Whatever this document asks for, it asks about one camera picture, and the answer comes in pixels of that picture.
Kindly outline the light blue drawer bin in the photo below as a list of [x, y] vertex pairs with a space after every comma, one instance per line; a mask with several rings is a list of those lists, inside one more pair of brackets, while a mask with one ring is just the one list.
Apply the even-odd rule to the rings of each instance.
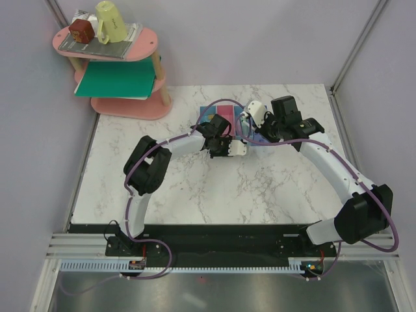
[[235, 105], [233, 110], [235, 136], [241, 138], [240, 134], [243, 134], [244, 137], [253, 138], [251, 119], [245, 117], [242, 107]]

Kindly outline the pink drawer bin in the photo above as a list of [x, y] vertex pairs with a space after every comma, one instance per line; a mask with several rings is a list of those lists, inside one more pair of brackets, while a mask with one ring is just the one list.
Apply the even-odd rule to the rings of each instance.
[[216, 107], [216, 113], [225, 118], [231, 125], [223, 132], [223, 135], [235, 136], [234, 122], [234, 106], [233, 105], [219, 105]]

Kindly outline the purple drawer bin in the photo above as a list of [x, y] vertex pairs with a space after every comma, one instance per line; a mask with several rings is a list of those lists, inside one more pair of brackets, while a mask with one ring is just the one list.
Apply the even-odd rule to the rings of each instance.
[[251, 128], [248, 133], [248, 138], [251, 140], [251, 142], [249, 142], [248, 144], [250, 146], [267, 146], [268, 142], [259, 133], [255, 132], [255, 124], [252, 122], [250, 125]]

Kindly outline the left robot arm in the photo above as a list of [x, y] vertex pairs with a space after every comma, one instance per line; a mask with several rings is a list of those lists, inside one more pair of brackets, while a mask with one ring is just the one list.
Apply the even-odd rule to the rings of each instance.
[[124, 166], [124, 187], [129, 193], [127, 207], [120, 222], [125, 234], [120, 248], [127, 255], [142, 250], [139, 235], [151, 195], [164, 181], [170, 161], [202, 150], [222, 151], [231, 142], [231, 123], [218, 114], [210, 122], [196, 124], [188, 133], [157, 141], [143, 136]]

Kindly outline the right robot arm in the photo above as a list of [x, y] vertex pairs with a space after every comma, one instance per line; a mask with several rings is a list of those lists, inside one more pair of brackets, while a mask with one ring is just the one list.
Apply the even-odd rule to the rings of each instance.
[[255, 132], [266, 144], [290, 144], [311, 161], [342, 204], [335, 217], [306, 227], [297, 241], [299, 251], [310, 256], [327, 242], [366, 242], [367, 237], [390, 227], [392, 190], [386, 184], [376, 185], [339, 155], [323, 126], [314, 118], [302, 117], [294, 97], [273, 99], [271, 105], [272, 110], [259, 101], [246, 106]]

